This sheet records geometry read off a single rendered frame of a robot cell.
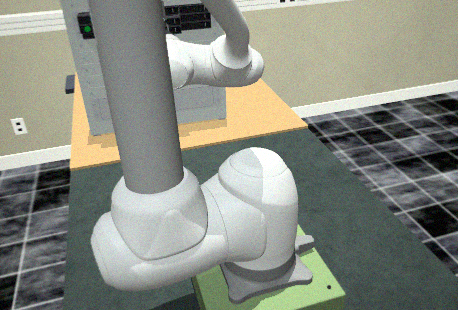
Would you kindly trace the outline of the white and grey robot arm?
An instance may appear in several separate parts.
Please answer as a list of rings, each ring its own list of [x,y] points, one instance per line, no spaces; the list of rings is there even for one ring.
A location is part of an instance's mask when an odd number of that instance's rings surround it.
[[[297,188],[275,152],[236,152],[202,185],[183,166],[173,89],[244,87],[264,71],[235,0],[200,1],[226,34],[210,45],[166,34],[161,0],[87,0],[123,171],[91,246],[117,290],[157,289],[220,265],[238,305],[310,284],[299,255],[315,242],[296,236]]]

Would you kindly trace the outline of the orange flat board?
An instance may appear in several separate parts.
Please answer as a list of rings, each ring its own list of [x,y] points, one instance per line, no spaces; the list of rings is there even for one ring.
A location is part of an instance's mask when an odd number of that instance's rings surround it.
[[[178,124],[181,151],[290,132],[308,125],[261,79],[226,87],[227,118]],[[70,171],[120,163],[115,133],[90,133],[75,74]]]

